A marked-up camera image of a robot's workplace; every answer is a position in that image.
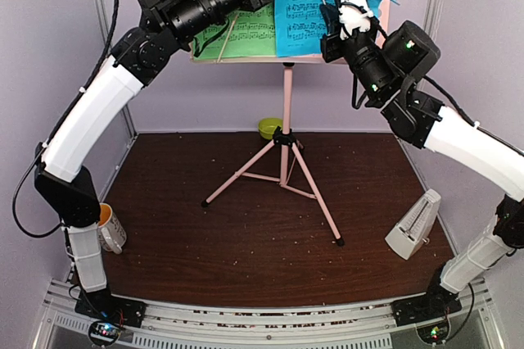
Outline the green sheet music paper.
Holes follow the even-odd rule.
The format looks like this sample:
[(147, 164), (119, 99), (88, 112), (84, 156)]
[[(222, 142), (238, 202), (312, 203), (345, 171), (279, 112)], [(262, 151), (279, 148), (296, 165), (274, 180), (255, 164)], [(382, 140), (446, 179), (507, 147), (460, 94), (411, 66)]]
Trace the green sheet music paper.
[[(236, 11), (228, 16), (230, 25), (217, 40), (210, 43), (194, 61), (216, 61), (245, 57), (275, 57), (276, 43), (274, 32), (273, 4), (263, 7), (255, 13)], [(225, 27), (212, 25), (197, 35), (200, 46), (215, 36)], [(226, 38), (228, 41), (222, 50)]]

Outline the white metronome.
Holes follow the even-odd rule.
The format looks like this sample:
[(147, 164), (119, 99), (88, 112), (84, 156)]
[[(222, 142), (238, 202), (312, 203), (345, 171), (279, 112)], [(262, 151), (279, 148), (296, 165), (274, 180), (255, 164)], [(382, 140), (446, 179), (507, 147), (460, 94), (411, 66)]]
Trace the white metronome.
[(440, 194), (428, 189), (386, 235), (385, 241), (390, 249), (408, 260), (422, 245), (429, 243), (440, 202)]

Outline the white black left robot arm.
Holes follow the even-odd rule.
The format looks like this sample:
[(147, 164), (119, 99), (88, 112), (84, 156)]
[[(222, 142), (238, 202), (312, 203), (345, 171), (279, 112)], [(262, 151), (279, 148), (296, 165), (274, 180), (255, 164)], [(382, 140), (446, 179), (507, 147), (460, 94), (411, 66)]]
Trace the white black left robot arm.
[(87, 83), (38, 146), (27, 175), (66, 228), (85, 304), (101, 320), (118, 310), (102, 261), (97, 226), (100, 204), (84, 160), (129, 101), (178, 51), (235, 11), (255, 12), (274, 0), (138, 0), (139, 25), (120, 40), (108, 39)]

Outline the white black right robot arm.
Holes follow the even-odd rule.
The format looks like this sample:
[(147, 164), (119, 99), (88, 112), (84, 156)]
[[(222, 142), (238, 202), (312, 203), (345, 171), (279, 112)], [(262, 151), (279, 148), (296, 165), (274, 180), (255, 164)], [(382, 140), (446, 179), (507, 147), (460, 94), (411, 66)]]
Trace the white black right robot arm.
[(437, 317), (478, 275), (523, 247), (523, 152), (481, 128), (454, 99), (444, 104), (417, 90), (440, 57), (439, 48), (418, 25), (405, 21), (377, 46), (374, 39), (382, 28), (364, 7), (345, 1), (319, 9), (327, 26), (321, 38), (323, 59), (344, 59), (354, 82), (364, 87), (354, 108), (380, 109), (398, 138), (465, 165), (505, 192), (490, 225), (435, 272), (421, 297), (420, 311)]

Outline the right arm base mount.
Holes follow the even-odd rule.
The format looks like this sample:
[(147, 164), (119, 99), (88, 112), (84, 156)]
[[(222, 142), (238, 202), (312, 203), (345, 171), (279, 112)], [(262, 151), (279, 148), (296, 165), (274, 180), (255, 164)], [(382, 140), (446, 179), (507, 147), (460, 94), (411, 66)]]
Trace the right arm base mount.
[(462, 305), (457, 298), (446, 299), (424, 294), (393, 301), (391, 309), (396, 325), (405, 326), (443, 318), (449, 313), (461, 311)]

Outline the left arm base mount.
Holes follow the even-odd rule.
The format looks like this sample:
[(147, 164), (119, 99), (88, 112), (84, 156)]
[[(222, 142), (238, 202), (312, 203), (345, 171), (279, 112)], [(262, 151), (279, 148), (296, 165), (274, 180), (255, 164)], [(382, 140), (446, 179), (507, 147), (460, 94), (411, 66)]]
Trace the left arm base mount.
[(147, 305), (143, 301), (112, 297), (109, 306), (92, 306), (87, 299), (80, 298), (75, 312), (117, 326), (140, 328)]

